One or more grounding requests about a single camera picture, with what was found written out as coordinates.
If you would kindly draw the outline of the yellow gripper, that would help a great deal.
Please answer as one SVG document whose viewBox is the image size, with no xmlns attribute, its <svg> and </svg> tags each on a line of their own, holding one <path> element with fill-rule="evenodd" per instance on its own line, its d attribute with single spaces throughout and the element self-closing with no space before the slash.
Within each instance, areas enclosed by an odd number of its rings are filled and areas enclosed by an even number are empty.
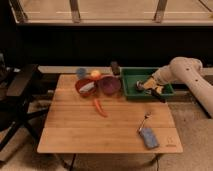
<svg viewBox="0 0 213 171">
<path fill-rule="evenodd" d="M 151 92 L 151 95 L 157 98 L 160 102 L 165 103 L 165 99 L 160 95 L 163 91 L 163 86 L 159 85 L 153 77 L 149 77 L 144 83 L 143 88 Z"/>
</svg>

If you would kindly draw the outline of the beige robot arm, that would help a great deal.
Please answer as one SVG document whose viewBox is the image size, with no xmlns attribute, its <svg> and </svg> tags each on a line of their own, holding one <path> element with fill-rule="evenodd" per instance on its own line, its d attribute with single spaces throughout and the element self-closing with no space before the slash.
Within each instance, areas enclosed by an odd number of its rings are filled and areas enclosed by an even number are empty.
<svg viewBox="0 0 213 171">
<path fill-rule="evenodd" d="M 213 118 L 213 85 L 201 76 L 203 64 L 199 59 L 175 57 L 160 67 L 143 83 L 145 89 L 163 86 L 173 81 L 184 83 Z"/>
</svg>

